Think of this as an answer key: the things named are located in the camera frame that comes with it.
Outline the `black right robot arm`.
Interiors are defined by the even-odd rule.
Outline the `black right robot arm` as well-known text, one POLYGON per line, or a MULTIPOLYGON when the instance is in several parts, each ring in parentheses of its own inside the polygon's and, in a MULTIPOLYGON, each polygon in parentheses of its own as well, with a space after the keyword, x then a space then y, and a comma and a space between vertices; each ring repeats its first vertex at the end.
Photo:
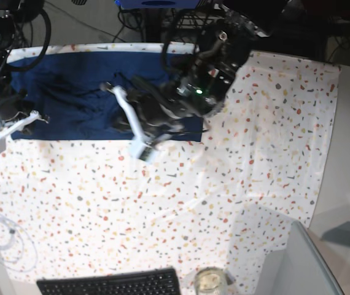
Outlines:
POLYGON ((33 104, 25 101, 27 91, 12 87, 12 73, 32 70, 44 58, 49 47, 52 25, 44 1, 0 1, 0 120, 5 124, 27 118, 33 104), (41 16, 45 25, 45 38, 42 49, 31 63, 12 66, 7 60, 23 34, 21 26, 41 16))

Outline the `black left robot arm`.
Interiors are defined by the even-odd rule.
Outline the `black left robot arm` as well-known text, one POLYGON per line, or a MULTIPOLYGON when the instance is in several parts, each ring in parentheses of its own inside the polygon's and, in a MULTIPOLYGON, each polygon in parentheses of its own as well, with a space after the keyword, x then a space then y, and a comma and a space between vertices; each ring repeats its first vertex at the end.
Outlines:
POLYGON ((205 118, 221 111, 253 42, 267 32, 267 20, 256 5, 243 1, 209 1, 195 11, 205 17, 192 53, 168 58, 178 24, 192 10, 177 12, 168 28, 160 53, 168 82, 156 86, 142 76, 133 76, 132 88, 125 96, 115 96, 121 107, 115 126, 120 130, 136 133, 140 127, 147 136, 162 130, 180 134, 182 119, 205 118))

